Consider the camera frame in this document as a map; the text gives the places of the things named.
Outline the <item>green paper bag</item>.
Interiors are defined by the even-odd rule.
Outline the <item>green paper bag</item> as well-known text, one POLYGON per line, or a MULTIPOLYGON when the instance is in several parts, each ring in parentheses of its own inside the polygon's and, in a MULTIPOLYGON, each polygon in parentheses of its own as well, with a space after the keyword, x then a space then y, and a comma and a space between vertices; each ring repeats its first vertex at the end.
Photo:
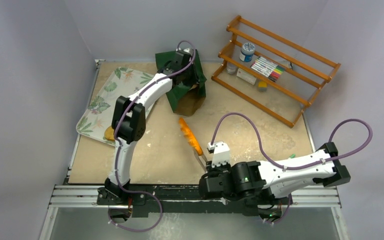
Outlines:
MULTIPOLYGON (((155 54, 155 61, 157 72, 160 73, 160 68, 169 61, 175 54, 175 51, 160 52, 155 54)), ((175 114, 190 117, 192 116, 203 104, 206 98, 207 81, 203 73, 199 52, 195 51, 194 59, 195 72, 197 73, 199 83, 196 87, 188 89, 185 86, 178 85, 173 87, 166 93, 168 102, 172 111, 175 114)))

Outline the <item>metal tongs with white handle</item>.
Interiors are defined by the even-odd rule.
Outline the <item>metal tongs with white handle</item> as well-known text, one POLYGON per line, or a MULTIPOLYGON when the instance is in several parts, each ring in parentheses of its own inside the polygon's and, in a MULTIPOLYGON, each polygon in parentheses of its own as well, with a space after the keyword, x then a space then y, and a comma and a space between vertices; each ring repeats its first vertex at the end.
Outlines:
POLYGON ((197 162, 199 163, 199 165, 201 166, 203 171, 207 172, 208 171, 207 170, 208 159, 205 156, 203 150, 201 148, 192 147, 192 151, 193 151, 195 159, 197 160, 197 162))

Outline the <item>orange fake baguette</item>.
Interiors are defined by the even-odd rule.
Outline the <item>orange fake baguette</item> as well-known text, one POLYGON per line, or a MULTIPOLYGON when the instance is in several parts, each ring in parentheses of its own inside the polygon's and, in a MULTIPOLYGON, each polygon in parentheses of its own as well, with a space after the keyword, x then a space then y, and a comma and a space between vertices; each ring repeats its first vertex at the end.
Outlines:
POLYGON ((204 152, 198 140, 196 139, 193 131, 190 129, 186 121, 182 117, 180 117, 178 123, 180 126, 180 130, 182 131, 182 134, 187 140, 188 144, 197 152, 199 156, 202 156, 204 152))

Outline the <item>round fake bread bun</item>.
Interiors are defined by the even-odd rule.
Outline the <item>round fake bread bun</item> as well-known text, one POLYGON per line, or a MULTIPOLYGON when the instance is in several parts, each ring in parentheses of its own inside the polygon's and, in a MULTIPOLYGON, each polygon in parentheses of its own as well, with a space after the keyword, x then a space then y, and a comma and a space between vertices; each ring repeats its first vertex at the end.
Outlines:
POLYGON ((104 135, 103 135, 103 138, 106 140, 106 141, 109 141, 109 142, 115 142, 115 137, 114 137, 114 129, 109 126, 105 131, 104 131, 104 135))

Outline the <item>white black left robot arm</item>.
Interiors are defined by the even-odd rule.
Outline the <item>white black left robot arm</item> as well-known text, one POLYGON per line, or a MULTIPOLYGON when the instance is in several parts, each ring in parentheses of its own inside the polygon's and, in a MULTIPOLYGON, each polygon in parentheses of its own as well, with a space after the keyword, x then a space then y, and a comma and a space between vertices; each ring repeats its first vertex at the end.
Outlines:
POLYGON ((104 186, 98 189, 98 205, 126 205, 133 194, 144 195, 144 191, 130 190, 129 185, 134 150, 146 131, 146 112, 160 97, 178 85, 195 84, 196 56, 197 51, 193 48, 178 48, 172 59, 140 90, 130 96, 121 95, 116 100, 111 122, 115 140, 114 169, 104 186))

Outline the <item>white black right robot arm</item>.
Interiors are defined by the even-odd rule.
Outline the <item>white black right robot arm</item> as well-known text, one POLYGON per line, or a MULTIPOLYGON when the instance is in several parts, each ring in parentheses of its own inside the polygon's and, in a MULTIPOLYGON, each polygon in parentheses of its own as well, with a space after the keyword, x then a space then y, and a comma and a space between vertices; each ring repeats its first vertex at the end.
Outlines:
POLYGON ((239 202, 247 210, 258 205, 285 205, 289 195, 307 186, 335 187, 351 180, 347 167, 335 159, 338 150, 333 142, 316 152, 277 161, 242 161, 231 165, 230 148, 223 142, 207 146, 213 158, 198 183, 203 200, 224 199, 239 202))

